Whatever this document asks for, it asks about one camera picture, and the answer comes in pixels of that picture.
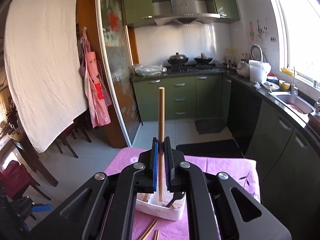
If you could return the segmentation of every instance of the gray doormat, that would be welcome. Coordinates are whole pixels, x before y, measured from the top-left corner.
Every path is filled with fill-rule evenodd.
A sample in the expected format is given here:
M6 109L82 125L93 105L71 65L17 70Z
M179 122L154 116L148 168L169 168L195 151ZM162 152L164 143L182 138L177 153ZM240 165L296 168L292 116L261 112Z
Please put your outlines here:
M227 126L220 118L200 119L195 125L198 134L219 133Z

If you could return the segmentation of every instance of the tile backsplash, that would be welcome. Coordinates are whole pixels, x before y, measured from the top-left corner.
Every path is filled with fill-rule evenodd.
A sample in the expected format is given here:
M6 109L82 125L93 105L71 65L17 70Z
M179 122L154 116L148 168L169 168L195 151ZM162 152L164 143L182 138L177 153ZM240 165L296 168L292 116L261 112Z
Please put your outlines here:
M145 26L134 29L139 62L149 64L162 61L170 66L168 57L176 52L189 57L204 53L207 57L223 60L226 48L231 47L230 25L225 23Z

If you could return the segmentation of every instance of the white plastic basket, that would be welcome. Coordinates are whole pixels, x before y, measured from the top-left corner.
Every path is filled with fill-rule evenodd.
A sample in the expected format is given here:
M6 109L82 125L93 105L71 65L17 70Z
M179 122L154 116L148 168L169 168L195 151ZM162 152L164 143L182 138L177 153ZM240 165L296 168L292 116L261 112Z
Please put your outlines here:
M169 191L164 191L163 202L159 202L158 188L154 194L150 194L150 195L151 196L147 202L144 202L137 198L136 210L152 216L173 220L173 221L178 221L182 218L184 205L186 203L186 196L184 196L182 199L176 200L174 204L178 208L173 209L173 208L164 207L170 202L170 200L172 200L173 193L170 193Z

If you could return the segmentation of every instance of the stainless steel sink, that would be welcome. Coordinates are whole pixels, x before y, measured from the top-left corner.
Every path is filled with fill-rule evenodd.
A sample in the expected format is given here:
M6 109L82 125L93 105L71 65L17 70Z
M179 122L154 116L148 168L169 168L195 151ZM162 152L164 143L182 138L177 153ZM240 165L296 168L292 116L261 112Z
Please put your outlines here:
M286 106L294 109L298 115L308 115L315 112L314 107L312 107L307 101L303 100L301 97L291 95L289 92L273 92L271 93L273 97L281 101ZM300 113L295 109L297 107L303 113Z

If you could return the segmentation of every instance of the white plate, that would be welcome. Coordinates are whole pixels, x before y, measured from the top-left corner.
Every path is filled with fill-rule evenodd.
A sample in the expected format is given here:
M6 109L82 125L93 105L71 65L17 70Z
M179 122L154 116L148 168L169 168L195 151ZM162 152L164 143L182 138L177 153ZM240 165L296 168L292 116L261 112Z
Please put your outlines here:
M272 88L271 88L272 91L276 91L276 90L278 90L280 88L277 84L274 84L274 83L269 82L269 81L261 82L261 84L268 90L269 90L269 87L271 85L272 86Z

